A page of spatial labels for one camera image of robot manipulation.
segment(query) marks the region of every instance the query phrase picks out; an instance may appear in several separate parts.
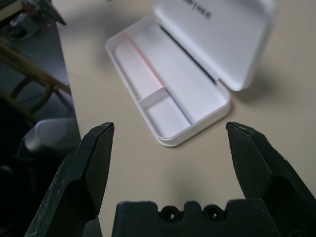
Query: black plastic part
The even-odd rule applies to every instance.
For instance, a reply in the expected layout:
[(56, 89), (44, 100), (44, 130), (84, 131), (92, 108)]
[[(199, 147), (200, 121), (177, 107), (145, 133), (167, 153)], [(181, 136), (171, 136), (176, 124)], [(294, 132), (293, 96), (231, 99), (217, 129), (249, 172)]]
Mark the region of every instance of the black plastic part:
[(113, 123), (93, 128), (60, 165), (26, 237), (81, 237), (97, 217), (106, 187)]
[(225, 220), (225, 212), (216, 205), (206, 206), (203, 214), (214, 222), (221, 222)]
[(289, 162), (255, 129), (236, 122), (226, 129), (245, 197), (265, 201), (282, 236), (316, 236), (316, 200)]
[[(205, 210), (222, 211), (217, 206)], [(210, 221), (195, 201), (185, 204), (183, 217), (177, 221), (166, 222), (161, 218), (164, 213), (165, 209), (159, 213), (153, 202), (119, 203), (112, 237), (280, 237), (261, 199), (228, 202), (227, 217), (221, 221)]]

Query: screw hole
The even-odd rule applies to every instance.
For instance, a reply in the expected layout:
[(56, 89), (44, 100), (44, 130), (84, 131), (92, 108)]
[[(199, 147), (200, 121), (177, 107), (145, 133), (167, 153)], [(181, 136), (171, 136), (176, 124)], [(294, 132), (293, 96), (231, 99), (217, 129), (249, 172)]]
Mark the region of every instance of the screw hole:
[(206, 206), (203, 214), (211, 221), (220, 222), (225, 219), (225, 212), (216, 205)]
[(180, 212), (174, 206), (166, 206), (160, 212), (160, 217), (165, 222), (173, 223), (181, 220), (183, 216), (183, 212)]

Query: table surface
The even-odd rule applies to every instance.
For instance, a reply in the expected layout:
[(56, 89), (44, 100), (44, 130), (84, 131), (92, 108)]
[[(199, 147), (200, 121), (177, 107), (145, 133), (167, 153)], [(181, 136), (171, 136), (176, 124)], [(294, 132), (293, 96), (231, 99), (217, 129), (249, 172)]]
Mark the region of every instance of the table surface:
[(81, 135), (112, 121), (115, 135), (100, 213), (111, 236), (116, 204), (152, 200), (159, 209), (196, 200), (225, 208), (244, 198), (225, 125), (237, 121), (264, 133), (316, 195), (316, 1), (281, 0), (276, 27), (252, 86), (232, 92), (233, 109), (186, 143), (167, 148), (151, 134), (105, 51), (116, 33), (152, 14), (151, 0), (55, 0)]

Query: box lid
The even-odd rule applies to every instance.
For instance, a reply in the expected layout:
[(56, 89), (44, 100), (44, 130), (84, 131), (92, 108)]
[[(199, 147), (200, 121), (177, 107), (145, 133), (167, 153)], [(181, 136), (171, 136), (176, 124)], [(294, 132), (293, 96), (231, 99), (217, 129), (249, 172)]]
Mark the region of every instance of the box lid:
[(251, 84), (277, 0), (155, 0), (162, 26), (231, 90)]

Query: open box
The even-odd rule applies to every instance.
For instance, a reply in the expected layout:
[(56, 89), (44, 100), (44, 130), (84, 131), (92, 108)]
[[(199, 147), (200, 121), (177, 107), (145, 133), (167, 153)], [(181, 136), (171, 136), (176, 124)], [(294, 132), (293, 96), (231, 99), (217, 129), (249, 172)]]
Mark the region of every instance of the open box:
[(176, 146), (224, 117), (251, 84), (277, 0), (156, 0), (106, 49), (157, 140)]

